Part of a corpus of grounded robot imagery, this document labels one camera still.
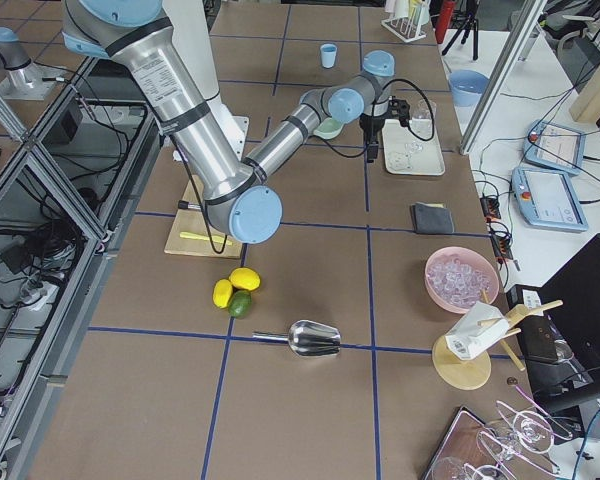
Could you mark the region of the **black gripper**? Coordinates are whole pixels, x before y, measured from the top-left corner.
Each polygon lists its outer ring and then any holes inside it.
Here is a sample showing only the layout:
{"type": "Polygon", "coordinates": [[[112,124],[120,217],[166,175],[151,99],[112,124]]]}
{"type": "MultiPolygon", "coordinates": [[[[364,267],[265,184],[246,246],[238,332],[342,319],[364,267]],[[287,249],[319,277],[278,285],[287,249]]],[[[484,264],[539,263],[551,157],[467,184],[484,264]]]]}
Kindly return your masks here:
{"type": "Polygon", "coordinates": [[[389,97],[386,101],[372,104],[360,117],[363,131],[381,131],[387,120],[397,120],[406,128],[410,120],[410,105],[406,100],[389,97]]]}

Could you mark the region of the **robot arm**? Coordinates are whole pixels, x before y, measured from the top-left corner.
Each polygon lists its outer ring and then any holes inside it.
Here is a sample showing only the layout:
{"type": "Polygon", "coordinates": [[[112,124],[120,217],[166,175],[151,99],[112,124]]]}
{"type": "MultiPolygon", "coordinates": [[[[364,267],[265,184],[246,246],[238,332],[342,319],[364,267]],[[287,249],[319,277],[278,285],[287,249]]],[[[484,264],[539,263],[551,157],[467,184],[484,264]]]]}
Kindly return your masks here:
{"type": "Polygon", "coordinates": [[[348,82],[306,92],[299,105],[242,163],[252,168],[256,183],[265,183],[329,118],[341,124],[358,121],[364,133],[363,153],[369,162],[374,161],[378,156],[378,135],[389,117],[394,75],[395,59],[391,53],[374,50],[366,54],[361,71],[348,82]]]}
{"type": "Polygon", "coordinates": [[[237,128],[220,103],[208,24],[200,1],[66,1],[68,49],[125,66],[162,132],[203,184],[202,211],[217,230],[242,243],[269,239],[282,204],[262,173],[240,161],[237,128]]]}

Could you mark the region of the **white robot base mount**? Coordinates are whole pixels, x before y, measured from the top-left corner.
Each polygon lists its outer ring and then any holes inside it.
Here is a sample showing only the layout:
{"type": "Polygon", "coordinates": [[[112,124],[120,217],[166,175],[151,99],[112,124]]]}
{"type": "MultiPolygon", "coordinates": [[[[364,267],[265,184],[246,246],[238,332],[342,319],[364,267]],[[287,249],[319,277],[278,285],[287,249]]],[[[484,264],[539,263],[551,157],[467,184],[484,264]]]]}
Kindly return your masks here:
{"type": "Polygon", "coordinates": [[[203,2],[165,0],[163,9],[174,27],[176,51],[240,159],[249,119],[235,117],[221,98],[203,2]]]}

